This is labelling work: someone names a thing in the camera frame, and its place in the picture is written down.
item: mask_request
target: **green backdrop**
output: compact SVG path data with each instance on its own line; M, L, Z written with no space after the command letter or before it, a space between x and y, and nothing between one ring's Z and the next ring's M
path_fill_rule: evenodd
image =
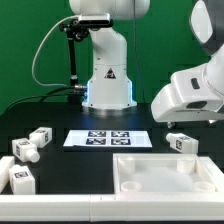
M137 49L146 102L152 101L173 72L208 61L190 30L193 3L151 0L147 16L137 21ZM52 90L33 81L32 60L50 28L70 15L68 0L0 0L0 113L13 101ZM133 21L115 21L114 29L128 41L128 76L134 82L134 98L143 102L136 75ZM85 84L92 75L91 40L76 45L76 54L79 79ZM45 45L36 72L42 82L69 84L67 39L59 30Z

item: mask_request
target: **white cube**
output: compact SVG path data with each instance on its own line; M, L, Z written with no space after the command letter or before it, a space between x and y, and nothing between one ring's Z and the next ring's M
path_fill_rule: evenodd
M0 160L0 193L9 181L9 169L14 164L14 156L4 156Z
M169 133L166 136L168 142L170 142L170 147L183 154L197 154L199 141L193 139L185 134Z
M35 179L27 166L15 165L9 170L10 185L16 195L34 195Z
M30 141L43 148L52 140L52 128L40 127L29 135Z
M37 146L26 138L15 139L12 141L13 154L22 162L36 163L40 159Z

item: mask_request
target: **cable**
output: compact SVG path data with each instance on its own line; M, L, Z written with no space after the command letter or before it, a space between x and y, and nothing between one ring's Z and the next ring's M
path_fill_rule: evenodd
M137 31L136 31L136 2L135 0L133 0L133 13L134 13L134 49L135 49L135 60L136 60L136 64L137 64L137 74L138 74L138 78L140 80L140 85L141 85L141 90L142 90L142 97L143 97L143 102L146 103L145 100L145 90L144 90L144 86L143 86L143 79L142 79L142 73L141 73L141 69L140 69L140 64L139 64L139 57L138 57L138 51L137 51Z
M52 95L54 93L58 93L58 92L69 90L69 89L74 90L74 87L72 87L72 86L71 87L62 87L59 89L52 90L49 93L47 93L44 97L42 97L39 102L42 103L46 98L48 98L50 95Z
M42 49L44 43L45 43L46 40L49 38L49 36L51 35L51 33L54 31L54 29L55 29L56 27L58 27L59 24L63 23L64 21L69 20L69 19L74 19L74 18L76 18L76 16L66 17L66 18L62 19L61 21L59 21L58 23L56 23L56 24L51 28L51 30L47 33L47 35L46 35L46 36L44 37L44 39L42 40L40 46L38 47L37 52L36 52L36 54L35 54L35 56L34 56L34 59L33 59L33 63L32 63L32 77L33 77L34 81L35 81L37 84L39 84L40 86L43 86L43 87L50 87L50 86L64 86L64 87L67 87L67 85L65 85L65 84L57 84L57 83L56 83L56 84L44 84L44 83L41 83L41 82L38 81L37 78L36 78L36 74L35 74L35 66L36 66L37 58L38 58L38 56L39 56L39 54L40 54L40 51L41 51L41 49Z
M55 97L55 96L67 96L68 94L54 94L54 95L43 95L43 96L30 96L30 97L25 97L25 98L22 98L22 99L19 99L13 103L11 103L5 110L5 112L9 111L13 106L15 106L17 103L20 103L22 101L25 101L25 100L31 100L31 99L37 99L37 98L43 98L43 97Z

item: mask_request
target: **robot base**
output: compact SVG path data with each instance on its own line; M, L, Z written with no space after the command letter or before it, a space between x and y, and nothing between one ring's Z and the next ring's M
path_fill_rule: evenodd
M121 116L128 113L135 113L137 111L137 104L123 109L98 109L93 107L82 106L84 113L95 114L103 117Z

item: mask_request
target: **black table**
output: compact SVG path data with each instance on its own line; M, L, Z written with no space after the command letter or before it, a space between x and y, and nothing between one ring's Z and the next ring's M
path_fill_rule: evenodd
M113 194L113 153L177 153L165 139L169 132L184 133L199 140L198 155L209 156L224 170L223 121L210 126L206 121L182 122L170 130L166 123L156 123L150 105L144 104L139 104L135 113L117 117L85 114L80 105L67 103L15 105L0 116L0 157L12 155L13 139L28 138L38 127L53 128L53 140L39 150L38 163L22 163L30 168L36 179L37 194ZM145 130L153 147L63 147L70 130ZM2 194L10 193L7 185Z

